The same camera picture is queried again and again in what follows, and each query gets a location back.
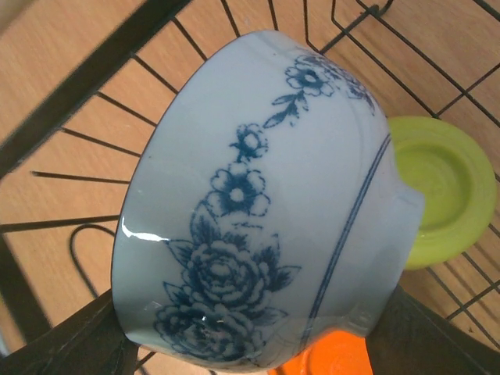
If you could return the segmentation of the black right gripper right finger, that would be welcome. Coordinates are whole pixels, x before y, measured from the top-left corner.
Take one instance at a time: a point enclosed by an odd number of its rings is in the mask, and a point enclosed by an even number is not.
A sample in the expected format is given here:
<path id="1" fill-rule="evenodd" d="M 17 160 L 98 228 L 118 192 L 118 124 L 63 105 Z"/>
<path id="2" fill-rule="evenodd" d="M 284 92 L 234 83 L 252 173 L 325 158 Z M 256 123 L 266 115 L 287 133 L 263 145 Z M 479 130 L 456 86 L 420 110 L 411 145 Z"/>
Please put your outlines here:
<path id="1" fill-rule="evenodd" d="M 374 374 L 498 374 L 499 353 L 398 286 L 366 349 Z"/>

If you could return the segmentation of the lime green bowl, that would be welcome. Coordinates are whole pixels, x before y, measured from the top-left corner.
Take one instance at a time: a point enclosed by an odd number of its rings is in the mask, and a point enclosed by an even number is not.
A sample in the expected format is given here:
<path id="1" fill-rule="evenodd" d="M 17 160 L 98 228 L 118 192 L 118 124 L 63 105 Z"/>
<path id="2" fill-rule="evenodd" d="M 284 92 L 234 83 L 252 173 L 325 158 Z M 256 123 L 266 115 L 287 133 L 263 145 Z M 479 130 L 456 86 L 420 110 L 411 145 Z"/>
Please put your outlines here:
<path id="1" fill-rule="evenodd" d="M 425 197 L 425 210 L 406 269 L 446 262 L 485 232 L 497 203 L 493 167 L 458 127 L 425 116 L 388 120 L 398 171 Z"/>

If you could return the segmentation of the orange rimmed stack bowl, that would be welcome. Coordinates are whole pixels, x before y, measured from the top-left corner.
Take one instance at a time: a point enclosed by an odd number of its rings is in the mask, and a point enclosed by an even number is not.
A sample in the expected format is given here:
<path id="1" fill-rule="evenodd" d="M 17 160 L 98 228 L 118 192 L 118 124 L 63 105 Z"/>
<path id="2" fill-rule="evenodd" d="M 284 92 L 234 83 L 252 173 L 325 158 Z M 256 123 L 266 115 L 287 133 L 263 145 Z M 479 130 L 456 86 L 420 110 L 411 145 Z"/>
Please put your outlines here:
<path id="1" fill-rule="evenodd" d="M 276 369 L 273 375 L 372 375 L 366 342 L 346 332 L 328 334 Z"/>

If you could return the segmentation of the blue patterned plate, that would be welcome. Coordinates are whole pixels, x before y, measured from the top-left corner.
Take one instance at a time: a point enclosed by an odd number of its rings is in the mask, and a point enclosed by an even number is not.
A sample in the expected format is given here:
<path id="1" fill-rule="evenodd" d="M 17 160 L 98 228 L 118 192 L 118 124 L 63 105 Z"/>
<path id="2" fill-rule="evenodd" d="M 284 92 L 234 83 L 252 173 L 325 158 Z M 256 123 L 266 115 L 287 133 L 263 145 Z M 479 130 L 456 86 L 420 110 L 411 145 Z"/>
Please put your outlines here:
<path id="1" fill-rule="evenodd" d="M 230 372 L 376 326 L 424 198 L 384 112 L 285 34 L 243 35 L 181 88 L 124 199 L 112 300 L 133 342 Z"/>

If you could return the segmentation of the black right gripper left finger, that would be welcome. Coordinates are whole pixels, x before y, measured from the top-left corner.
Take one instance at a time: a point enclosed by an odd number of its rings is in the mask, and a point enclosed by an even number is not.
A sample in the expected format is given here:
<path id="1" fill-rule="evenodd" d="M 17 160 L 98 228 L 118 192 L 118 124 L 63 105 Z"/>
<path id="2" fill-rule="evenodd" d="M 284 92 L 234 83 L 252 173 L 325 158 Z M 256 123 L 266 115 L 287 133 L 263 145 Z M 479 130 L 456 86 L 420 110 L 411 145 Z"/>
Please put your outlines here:
<path id="1" fill-rule="evenodd" d="M 133 374 L 138 346 L 118 322 L 108 290 L 1 360 L 2 374 Z"/>

